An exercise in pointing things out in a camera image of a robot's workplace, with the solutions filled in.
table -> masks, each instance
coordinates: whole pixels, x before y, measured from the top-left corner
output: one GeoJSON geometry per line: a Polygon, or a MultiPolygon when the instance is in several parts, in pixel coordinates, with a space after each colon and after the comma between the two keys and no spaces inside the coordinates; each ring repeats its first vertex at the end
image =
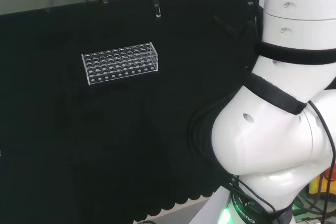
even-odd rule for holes
{"type": "Polygon", "coordinates": [[[253,64],[249,0],[109,0],[0,16],[0,222],[120,223],[210,196],[194,111],[253,64]],[[156,75],[88,86],[81,54],[152,42],[156,75]]]}

yellow object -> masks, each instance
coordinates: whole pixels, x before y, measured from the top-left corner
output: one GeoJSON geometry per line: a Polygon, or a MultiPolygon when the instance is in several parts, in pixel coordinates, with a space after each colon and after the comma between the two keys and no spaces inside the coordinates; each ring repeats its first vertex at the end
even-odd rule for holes
{"type": "MultiPolygon", "coordinates": [[[[314,180],[310,182],[309,194],[311,195],[317,194],[317,191],[319,189],[319,182],[320,182],[320,176],[316,177],[314,180]]],[[[321,193],[325,193],[327,191],[327,182],[328,180],[325,177],[323,177],[321,193]]],[[[336,196],[336,181],[331,182],[330,193],[336,196]]]]}

white robotic arm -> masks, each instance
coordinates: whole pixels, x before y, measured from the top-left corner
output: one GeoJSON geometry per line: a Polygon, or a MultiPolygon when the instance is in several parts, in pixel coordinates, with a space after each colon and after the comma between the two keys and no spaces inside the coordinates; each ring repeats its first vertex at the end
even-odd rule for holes
{"type": "MultiPolygon", "coordinates": [[[[265,0],[264,42],[284,48],[328,50],[336,49],[335,38],[336,0],[265,0]]],[[[336,77],[336,63],[299,65],[259,56],[253,74],[299,102],[312,99],[336,139],[336,91],[323,91],[336,77]]],[[[290,206],[299,191],[332,160],[328,137],[311,106],[294,115],[245,86],[216,119],[212,143],[220,164],[240,175],[276,210],[290,206]]],[[[229,209],[235,224],[246,223],[232,203],[229,209]]]]}

black cloth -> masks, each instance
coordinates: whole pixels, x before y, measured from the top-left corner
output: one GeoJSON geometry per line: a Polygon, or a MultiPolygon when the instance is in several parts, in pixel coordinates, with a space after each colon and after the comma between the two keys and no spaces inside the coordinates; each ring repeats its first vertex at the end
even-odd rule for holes
{"type": "Polygon", "coordinates": [[[109,0],[0,16],[0,223],[120,223],[219,187],[193,112],[243,83],[249,0],[109,0]],[[158,74],[88,86],[81,54],[152,42],[158,74]]]}

black strap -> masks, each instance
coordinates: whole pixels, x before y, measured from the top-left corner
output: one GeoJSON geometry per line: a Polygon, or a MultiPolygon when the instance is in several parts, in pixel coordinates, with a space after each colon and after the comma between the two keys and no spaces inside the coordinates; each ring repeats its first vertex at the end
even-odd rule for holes
{"type": "Polygon", "coordinates": [[[245,224],[289,224],[293,217],[292,205],[283,210],[268,213],[254,203],[240,198],[234,192],[231,193],[231,200],[237,214],[245,224]]]}
{"type": "Polygon", "coordinates": [[[336,62],[336,49],[304,50],[257,42],[255,44],[255,53],[272,60],[291,64],[325,65],[336,62]]]}
{"type": "Polygon", "coordinates": [[[248,74],[244,86],[263,100],[293,115],[300,114],[307,105],[253,73],[248,74]]]}

